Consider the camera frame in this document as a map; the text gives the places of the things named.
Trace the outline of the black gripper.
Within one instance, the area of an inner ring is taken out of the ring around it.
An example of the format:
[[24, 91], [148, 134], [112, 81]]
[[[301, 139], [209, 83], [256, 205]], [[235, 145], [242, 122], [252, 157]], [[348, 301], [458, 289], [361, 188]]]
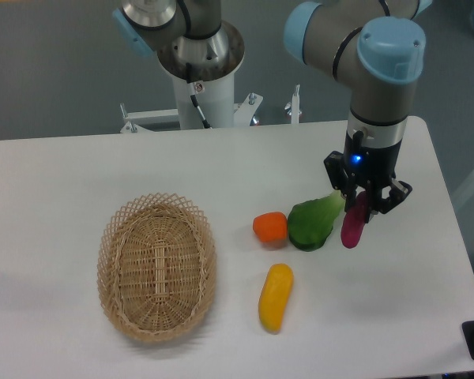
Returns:
[[331, 186], [345, 199], [344, 211], [356, 204], [357, 189], [365, 191], [364, 223], [375, 213], [386, 214], [400, 205], [412, 192], [412, 187], [396, 178], [395, 166], [401, 143], [384, 148], [363, 144], [363, 132], [345, 137], [344, 151], [331, 152], [324, 165]]

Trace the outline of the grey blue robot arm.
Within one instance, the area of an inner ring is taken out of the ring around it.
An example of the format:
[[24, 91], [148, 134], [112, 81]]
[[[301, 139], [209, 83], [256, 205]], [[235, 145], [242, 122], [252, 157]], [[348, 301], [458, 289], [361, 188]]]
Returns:
[[[411, 193], [395, 166], [426, 36], [414, 21], [426, 1], [303, 2], [284, 26], [284, 47], [352, 92], [344, 150], [324, 161], [347, 211], [366, 220]], [[139, 54], [155, 54], [171, 76], [183, 129], [238, 125], [234, 75], [244, 58], [239, 31], [218, 1], [123, 1], [113, 18]]]

